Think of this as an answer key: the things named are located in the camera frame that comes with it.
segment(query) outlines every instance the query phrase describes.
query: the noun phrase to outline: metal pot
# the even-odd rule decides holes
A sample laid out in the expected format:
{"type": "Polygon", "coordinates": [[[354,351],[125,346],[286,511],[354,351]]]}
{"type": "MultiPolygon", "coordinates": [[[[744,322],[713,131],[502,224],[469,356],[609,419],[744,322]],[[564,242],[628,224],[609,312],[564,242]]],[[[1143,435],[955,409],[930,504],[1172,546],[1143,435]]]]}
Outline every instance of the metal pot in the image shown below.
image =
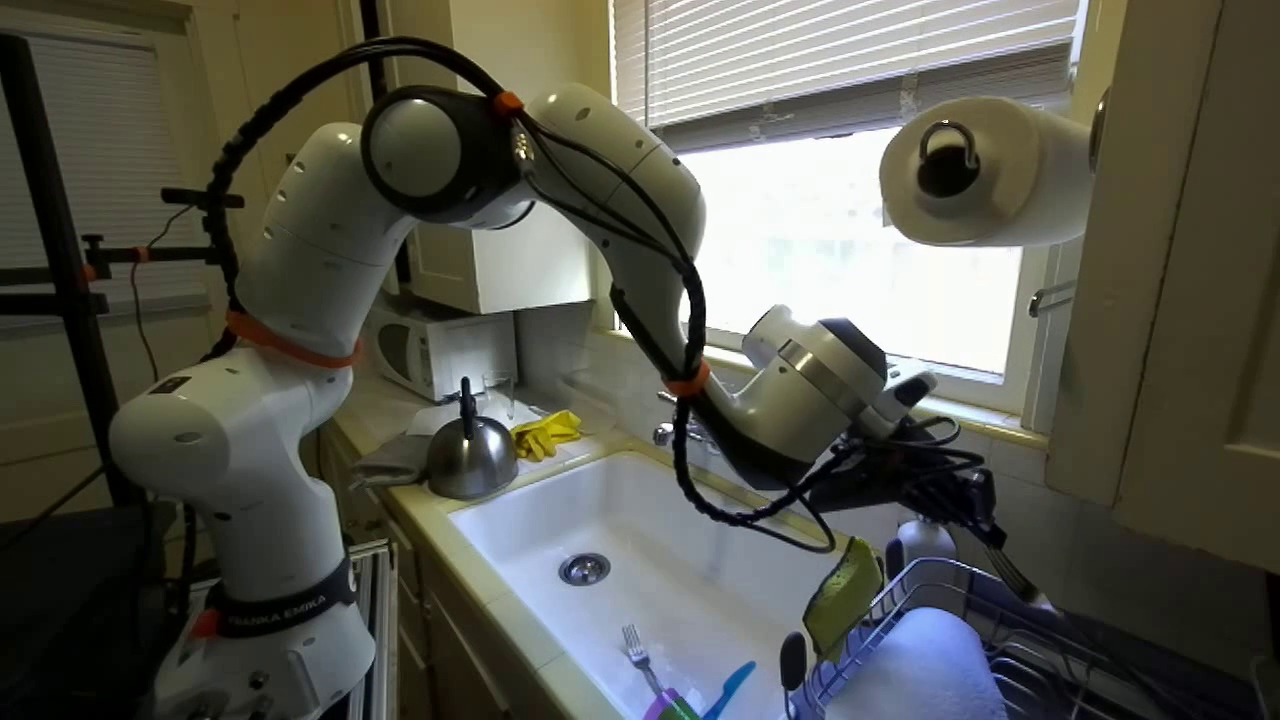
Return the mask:
{"type": "Polygon", "coordinates": [[[475,500],[515,482],[513,434],[475,413],[472,379],[461,379],[461,419],[442,424],[428,443],[424,482],[439,498],[475,500]]]}

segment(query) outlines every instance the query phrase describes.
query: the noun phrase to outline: white sink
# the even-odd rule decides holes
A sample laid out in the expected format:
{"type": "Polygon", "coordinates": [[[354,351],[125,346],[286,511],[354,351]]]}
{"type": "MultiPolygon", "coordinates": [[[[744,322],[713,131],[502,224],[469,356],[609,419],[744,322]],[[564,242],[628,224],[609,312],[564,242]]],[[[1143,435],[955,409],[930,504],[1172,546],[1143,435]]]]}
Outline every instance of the white sink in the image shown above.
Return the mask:
{"type": "Polygon", "coordinates": [[[695,711],[750,661],[723,718],[782,718],[775,651],[837,565],[699,516],[648,457],[587,462],[453,511],[453,524],[619,718],[652,703],[619,651],[624,623],[695,711]],[[609,576],[564,584],[559,569],[579,551],[598,551],[609,576]]]}

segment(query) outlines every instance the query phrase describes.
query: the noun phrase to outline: white robotic arm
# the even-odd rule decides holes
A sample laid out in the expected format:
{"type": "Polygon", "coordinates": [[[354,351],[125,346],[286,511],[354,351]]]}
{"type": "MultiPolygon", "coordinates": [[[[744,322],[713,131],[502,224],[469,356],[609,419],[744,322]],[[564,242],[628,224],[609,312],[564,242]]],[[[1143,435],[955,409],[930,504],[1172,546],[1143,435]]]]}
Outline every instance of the white robotic arm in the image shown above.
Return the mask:
{"type": "Polygon", "coordinates": [[[222,580],[155,681],[159,718],[319,718],[373,663],[350,610],[332,491],[295,457],[350,383],[359,326],[415,219],[502,227],[547,202],[612,268],[612,299],[648,361],[755,489],[794,482],[849,434],[888,435],[911,402],[851,326],[766,312],[723,388],[680,333],[699,294],[705,204],[690,174],[583,88],[534,109],[409,88],[365,127],[329,126],[282,174],[245,257],[227,356],[172,373],[113,424],[116,463],[187,500],[222,580]]]}

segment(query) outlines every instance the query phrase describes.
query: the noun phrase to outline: drain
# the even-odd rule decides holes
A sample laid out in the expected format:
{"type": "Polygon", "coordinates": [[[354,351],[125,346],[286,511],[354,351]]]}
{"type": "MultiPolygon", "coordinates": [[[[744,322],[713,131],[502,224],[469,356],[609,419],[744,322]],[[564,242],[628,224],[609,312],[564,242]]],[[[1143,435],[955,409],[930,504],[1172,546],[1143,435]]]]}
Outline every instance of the drain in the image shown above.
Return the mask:
{"type": "Polygon", "coordinates": [[[576,551],[559,565],[559,580],[572,584],[572,589],[587,589],[587,584],[598,584],[609,576],[609,555],[598,551],[576,551]]]}

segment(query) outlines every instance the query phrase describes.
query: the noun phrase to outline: dish rack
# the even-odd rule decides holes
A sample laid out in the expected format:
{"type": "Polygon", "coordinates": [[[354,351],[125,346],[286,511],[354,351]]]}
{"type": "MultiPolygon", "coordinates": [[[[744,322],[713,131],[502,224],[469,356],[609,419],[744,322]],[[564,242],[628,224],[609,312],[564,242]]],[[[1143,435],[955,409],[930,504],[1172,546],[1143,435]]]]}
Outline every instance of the dish rack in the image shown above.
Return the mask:
{"type": "Polygon", "coordinates": [[[1114,656],[1096,623],[1061,616],[1046,605],[1024,605],[983,569],[955,561],[909,565],[844,638],[840,656],[818,661],[788,697],[788,718],[818,720],[823,703],[911,610],[943,610],[975,629],[1008,720],[1237,718],[1237,708],[1202,697],[1202,689],[1156,678],[1126,651],[1114,656]]]}

